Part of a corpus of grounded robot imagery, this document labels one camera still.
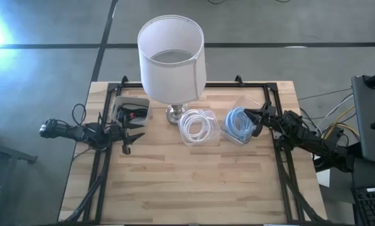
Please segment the white plastic bin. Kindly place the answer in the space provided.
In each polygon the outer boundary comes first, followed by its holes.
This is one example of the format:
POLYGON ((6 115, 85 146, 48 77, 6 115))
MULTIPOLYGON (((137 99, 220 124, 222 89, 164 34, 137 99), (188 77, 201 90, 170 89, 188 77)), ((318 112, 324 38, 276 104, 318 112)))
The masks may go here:
POLYGON ((146 126, 149 122, 150 114, 149 99, 118 96, 114 99, 111 106, 110 118, 121 124, 122 116, 125 116, 124 122, 146 126))

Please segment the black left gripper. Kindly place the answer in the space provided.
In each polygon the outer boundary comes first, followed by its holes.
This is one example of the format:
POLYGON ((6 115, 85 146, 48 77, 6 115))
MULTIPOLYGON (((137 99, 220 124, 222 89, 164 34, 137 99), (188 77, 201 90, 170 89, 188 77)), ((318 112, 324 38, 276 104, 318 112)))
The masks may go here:
MULTIPOLYGON (((143 127, 144 125, 141 124, 133 124, 130 122, 126 122, 126 128, 128 129, 138 129, 143 127)), ((130 144, 133 144, 138 138, 142 137, 144 133, 138 133, 134 135, 129 135, 127 129, 124 127, 123 124, 119 124, 116 122, 111 123, 110 125, 110 136, 111 141, 122 141, 122 152, 124 154, 130 154, 131 150, 129 148, 130 144)))

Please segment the white paper sheet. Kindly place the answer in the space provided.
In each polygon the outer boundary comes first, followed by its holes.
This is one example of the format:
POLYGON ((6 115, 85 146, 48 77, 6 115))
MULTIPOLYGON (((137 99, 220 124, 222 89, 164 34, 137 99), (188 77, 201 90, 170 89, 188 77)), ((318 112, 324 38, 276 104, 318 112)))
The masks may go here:
POLYGON ((316 173, 319 185, 330 187, 330 169, 316 173))

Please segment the clear plastic bin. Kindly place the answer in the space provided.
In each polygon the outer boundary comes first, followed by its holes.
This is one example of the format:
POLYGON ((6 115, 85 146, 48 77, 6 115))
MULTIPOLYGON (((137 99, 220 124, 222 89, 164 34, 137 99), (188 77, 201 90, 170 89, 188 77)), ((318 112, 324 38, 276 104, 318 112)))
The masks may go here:
POLYGON ((187 146, 215 146, 219 142, 221 129, 211 110, 188 110, 177 125, 182 141, 187 146))

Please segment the clear glass container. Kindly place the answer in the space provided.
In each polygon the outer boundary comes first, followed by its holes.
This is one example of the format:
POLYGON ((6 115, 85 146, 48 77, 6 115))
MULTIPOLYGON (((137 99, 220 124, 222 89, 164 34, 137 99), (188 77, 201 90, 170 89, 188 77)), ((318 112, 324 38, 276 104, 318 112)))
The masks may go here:
POLYGON ((244 109, 260 109, 261 103, 247 96, 241 96, 228 111, 221 124, 221 133, 237 146, 249 143, 255 124, 243 112, 244 109))

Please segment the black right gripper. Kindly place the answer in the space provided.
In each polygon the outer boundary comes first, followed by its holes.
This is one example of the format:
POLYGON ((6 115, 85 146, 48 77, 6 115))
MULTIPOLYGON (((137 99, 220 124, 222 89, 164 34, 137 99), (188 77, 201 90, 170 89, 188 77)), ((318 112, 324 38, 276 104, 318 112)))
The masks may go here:
POLYGON ((244 109, 244 113, 255 124, 255 128, 252 131, 253 137, 258 137, 263 129, 263 126, 267 126, 276 114, 276 107, 272 105, 264 105, 261 109, 244 109))

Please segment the table lamp with silver stem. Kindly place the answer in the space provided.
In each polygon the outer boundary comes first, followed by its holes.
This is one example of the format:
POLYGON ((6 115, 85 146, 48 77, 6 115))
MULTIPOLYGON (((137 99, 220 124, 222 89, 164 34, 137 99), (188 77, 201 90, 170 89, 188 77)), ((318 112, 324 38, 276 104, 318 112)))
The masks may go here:
POLYGON ((137 47, 144 91, 168 105, 167 120, 176 125, 206 85, 204 33, 192 19, 162 15, 143 25, 137 47))

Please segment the black keyboard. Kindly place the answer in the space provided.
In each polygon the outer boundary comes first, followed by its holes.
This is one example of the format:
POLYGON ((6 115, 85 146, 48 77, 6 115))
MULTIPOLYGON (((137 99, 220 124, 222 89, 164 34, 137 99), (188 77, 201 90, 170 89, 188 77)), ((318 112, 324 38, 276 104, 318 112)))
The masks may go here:
POLYGON ((356 208, 364 226, 375 226, 375 187, 353 188, 356 208))

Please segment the black floor stand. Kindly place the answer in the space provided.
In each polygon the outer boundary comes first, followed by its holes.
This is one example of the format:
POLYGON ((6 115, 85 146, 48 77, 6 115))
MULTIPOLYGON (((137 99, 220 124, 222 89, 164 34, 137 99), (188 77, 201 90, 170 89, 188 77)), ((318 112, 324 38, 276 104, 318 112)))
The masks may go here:
POLYGON ((35 164, 37 156, 32 156, 30 154, 18 151, 16 149, 9 148, 0 143, 0 155, 10 156, 12 158, 25 160, 28 164, 35 164))

